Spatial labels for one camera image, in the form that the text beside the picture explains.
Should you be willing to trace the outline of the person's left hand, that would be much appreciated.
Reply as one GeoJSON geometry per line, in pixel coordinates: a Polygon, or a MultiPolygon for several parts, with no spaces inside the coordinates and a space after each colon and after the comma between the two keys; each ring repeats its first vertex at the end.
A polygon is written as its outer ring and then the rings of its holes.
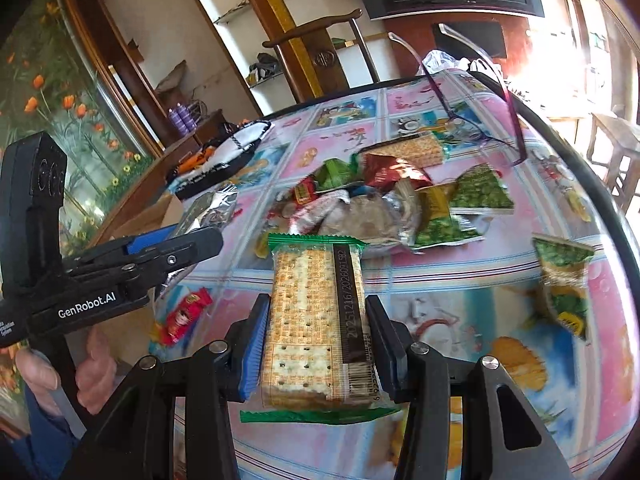
{"type": "MultiPolygon", "coordinates": [[[[95,415],[114,391],[117,370],[110,345],[99,326],[89,330],[86,352],[87,357],[76,370],[77,400],[89,414],[95,415]]],[[[61,385],[54,368],[27,349],[17,352],[15,363],[40,408],[51,416],[61,416],[52,398],[52,392],[61,385]]]]}

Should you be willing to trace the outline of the blue sleeve forearm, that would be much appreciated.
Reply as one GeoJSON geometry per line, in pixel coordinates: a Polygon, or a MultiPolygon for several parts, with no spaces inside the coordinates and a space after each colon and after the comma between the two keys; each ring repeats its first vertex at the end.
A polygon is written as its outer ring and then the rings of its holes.
{"type": "Polygon", "coordinates": [[[58,479],[74,454],[78,440],[62,416],[40,408],[25,388],[30,434],[1,445],[1,466],[12,479],[58,479]]]}

